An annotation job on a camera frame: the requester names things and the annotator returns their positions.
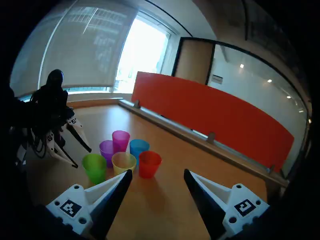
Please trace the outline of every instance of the green cup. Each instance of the green cup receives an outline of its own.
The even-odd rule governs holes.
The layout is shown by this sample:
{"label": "green cup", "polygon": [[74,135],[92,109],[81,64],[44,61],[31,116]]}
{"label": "green cup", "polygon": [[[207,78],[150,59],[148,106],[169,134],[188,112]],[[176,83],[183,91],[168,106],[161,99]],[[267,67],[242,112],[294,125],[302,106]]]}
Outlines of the green cup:
{"label": "green cup", "polygon": [[97,185],[106,180],[107,162],[103,156],[90,153],[83,158],[82,165],[92,183]]}

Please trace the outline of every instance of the metal bracket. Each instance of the metal bracket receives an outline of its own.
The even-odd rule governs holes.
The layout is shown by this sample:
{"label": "metal bracket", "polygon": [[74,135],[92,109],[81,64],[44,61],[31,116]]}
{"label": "metal bracket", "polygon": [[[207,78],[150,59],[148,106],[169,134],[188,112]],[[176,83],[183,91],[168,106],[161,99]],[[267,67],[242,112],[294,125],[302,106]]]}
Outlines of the metal bracket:
{"label": "metal bracket", "polygon": [[136,101],[134,102],[133,107],[134,107],[134,108],[141,108],[141,106],[140,106],[140,101],[139,101],[139,100],[136,100]]}
{"label": "metal bracket", "polygon": [[216,134],[214,132],[209,133],[206,142],[208,142],[210,144],[214,144],[215,137],[216,137]]}
{"label": "metal bracket", "polygon": [[274,170],[275,165],[273,164],[270,168],[267,169],[268,174],[272,174],[273,170]]}

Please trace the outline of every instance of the plastic cup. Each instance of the plastic cup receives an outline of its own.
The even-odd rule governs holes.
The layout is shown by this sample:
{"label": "plastic cup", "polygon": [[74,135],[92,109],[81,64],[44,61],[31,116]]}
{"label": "plastic cup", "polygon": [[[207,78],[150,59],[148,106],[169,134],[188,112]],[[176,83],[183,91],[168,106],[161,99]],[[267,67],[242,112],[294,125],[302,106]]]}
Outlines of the plastic cup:
{"label": "plastic cup", "polygon": [[130,153],[136,158],[137,165],[139,165],[140,153],[148,151],[149,147],[149,143],[141,139],[134,139],[130,142]]}
{"label": "plastic cup", "polygon": [[100,143],[100,153],[107,161],[107,167],[112,168],[112,156],[120,151],[120,146],[112,140],[106,140]]}
{"label": "plastic cup", "polygon": [[114,144],[120,146],[120,152],[125,152],[127,150],[129,139],[130,134],[128,132],[118,130],[112,133],[112,140]]}
{"label": "plastic cup", "polygon": [[83,158],[82,165],[92,183],[99,184],[106,180],[106,160],[103,156],[90,153]]}
{"label": "plastic cup", "polygon": [[143,178],[152,178],[162,162],[160,155],[153,151],[142,152],[139,160],[139,175]]}
{"label": "plastic cup", "polygon": [[116,175],[125,172],[128,169],[134,171],[137,160],[136,158],[127,152],[118,152],[112,156],[113,170]]}

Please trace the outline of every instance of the blue cup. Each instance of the blue cup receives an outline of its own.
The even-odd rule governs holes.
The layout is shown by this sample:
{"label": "blue cup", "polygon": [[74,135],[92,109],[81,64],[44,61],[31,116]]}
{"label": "blue cup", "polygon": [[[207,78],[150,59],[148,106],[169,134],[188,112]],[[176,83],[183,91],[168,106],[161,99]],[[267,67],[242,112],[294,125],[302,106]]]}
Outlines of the blue cup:
{"label": "blue cup", "polygon": [[130,154],[132,154],[136,158],[137,165],[139,164],[140,153],[148,151],[149,147],[149,143],[142,139],[134,139],[130,142]]}

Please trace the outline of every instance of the red cup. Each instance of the red cup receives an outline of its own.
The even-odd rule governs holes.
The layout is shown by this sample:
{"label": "red cup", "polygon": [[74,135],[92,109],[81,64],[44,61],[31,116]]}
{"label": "red cup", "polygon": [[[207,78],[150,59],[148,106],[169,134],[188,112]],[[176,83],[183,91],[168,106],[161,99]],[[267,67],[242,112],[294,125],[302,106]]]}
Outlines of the red cup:
{"label": "red cup", "polygon": [[145,151],[139,155],[139,175],[142,178],[152,178],[162,159],[159,154],[153,151]]}

